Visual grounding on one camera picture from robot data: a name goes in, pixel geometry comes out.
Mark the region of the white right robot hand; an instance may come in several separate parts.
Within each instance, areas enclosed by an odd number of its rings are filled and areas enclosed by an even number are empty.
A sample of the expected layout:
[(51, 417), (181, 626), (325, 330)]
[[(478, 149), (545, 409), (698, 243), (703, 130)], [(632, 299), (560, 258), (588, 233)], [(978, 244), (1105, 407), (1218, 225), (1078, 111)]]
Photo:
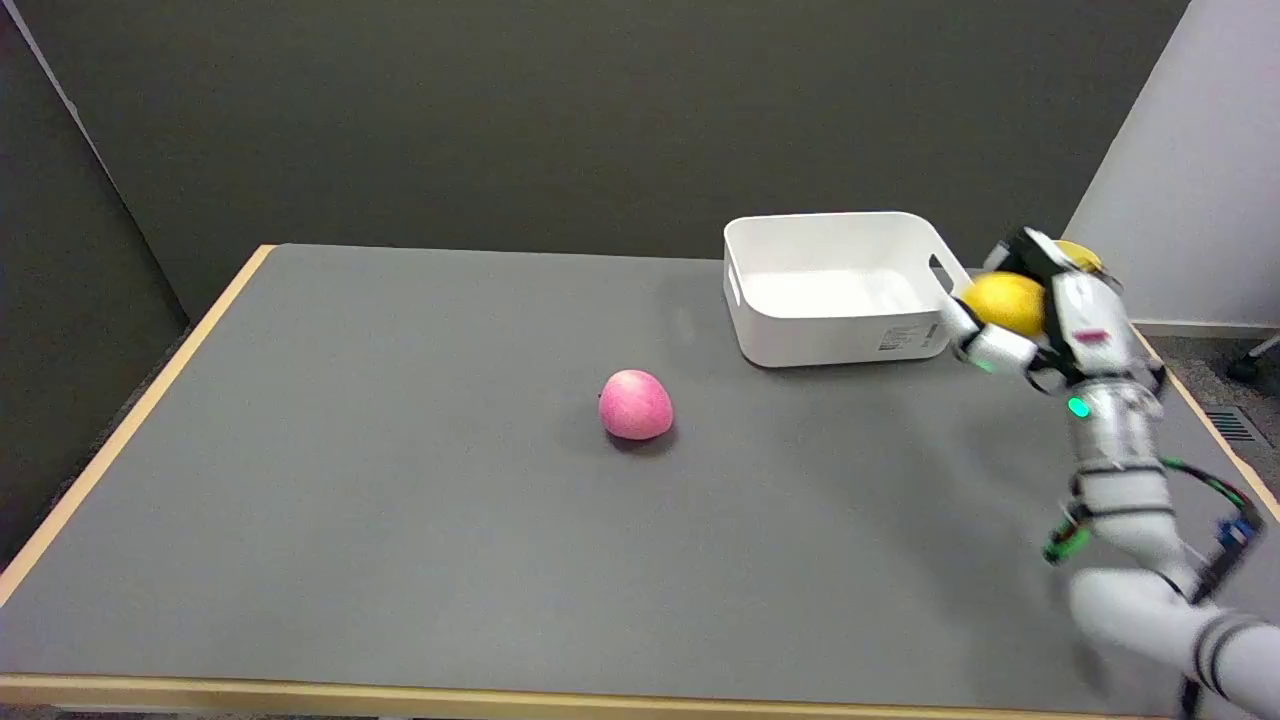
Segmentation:
[(1033, 382), (1055, 372), (1066, 388), (1134, 380), (1155, 396), (1169, 379), (1143, 350), (1101, 261), (1080, 263), (1030, 227), (1000, 241), (963, 292), (945, 295), (940, 318), (954, 355), (988, 373)]

